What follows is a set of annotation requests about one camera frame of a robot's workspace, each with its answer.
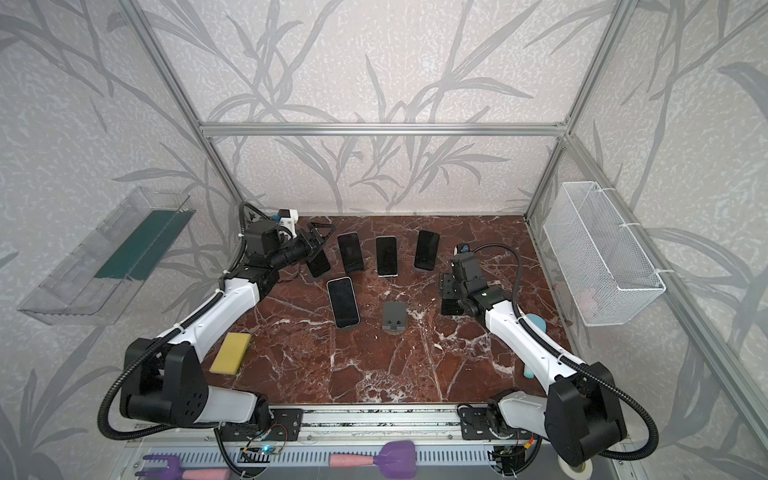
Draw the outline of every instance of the wallpaper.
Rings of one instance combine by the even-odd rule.
[[[634,13],[576,131],[768,394],[768,2]]]
[[[203,121],[555,122],[614,0],[141,5]]]
[[[587,328],[582,323],[544,232],[544,221],[560,184],[583,180],[590,178],[566,151],[531,216],[531,234],[573,335],[571,345],[585,361],[608,367],[617,386],[637,400],[659,428],[658,450],[631,467],[638,477],[653,480],[768,478],[765,452],[690,344],[664,296],[624,325]],[[631,409],[622,407],[628,448],[639,448],[647,439],[645,425]]]
[[[243,195],[303,214],[523,214],[552,137],[222,137]]]
[[[125,347],[199,305],[229,263],[231,198],[114,2],[0,2],[0,477],[107,478],[95,425]],[[137,186],[184,192],[190,223],[113,326],[18,311]],[[133,422],[114,416],[113,425]]]

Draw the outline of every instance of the gray phone holder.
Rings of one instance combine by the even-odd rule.
[[[402,302],[384,302],[382,329],[389,335],[400,335],[406,331],[406,305]]]

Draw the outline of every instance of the white wire basket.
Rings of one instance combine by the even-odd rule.
[[[587,326],[630,321],[667,288],[595,182],[564,182],[544,224]]]

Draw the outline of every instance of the marble tabletop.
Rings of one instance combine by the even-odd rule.
[[[547,333],[570,350],[544,273],[522,217],[322,217],[337,233],[357,232],[366,269],[352,273],[360,324],[350,331],[336,328],[326,282],[345,276],[335,236],[326,246],[331,270],[313,279],[302,266],[294,280],[277,284],[256,309],[237,320],[231,332],[252,335],[236,376],[209,373],[221,340],[204,361],[212,386],[267,395],[272,404],[369,402],[484,402],[503,389],[516,388],[544,396],[535,379],[523,376],[521,360],[477,320],[441,316],[437,282],[449,272],[457,243],[475,248],[503,242],[518,249],[524,272],[519,294],[526,313],[547,322]],[[419,230],[440,233],[437,267],[413,268]],[[375,238],[398,239],[399,275],[376,275]],[[511,291],[515,258],[501,249],[478,253],[490,284]],[[281,272],[290,279],[297,266]],[[382,304],[408,305],[407,330],[399,336],[381,328]]]

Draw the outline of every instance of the light blue object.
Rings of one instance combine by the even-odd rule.
[[[534,313],[527,313],[526,316],[528,317],[529,320],[531,320],[531,323],[533,323],[538,327],[539,330],[541,330],[544,333],[547,332],[547,323],[544,321],[543,318],[541,318],[540,316]],[[523,375],[525,375],[526,379],[532,379],[534,377],[533,372],[531,371],[531,369],[528,368],[527,365],[525,366]]]

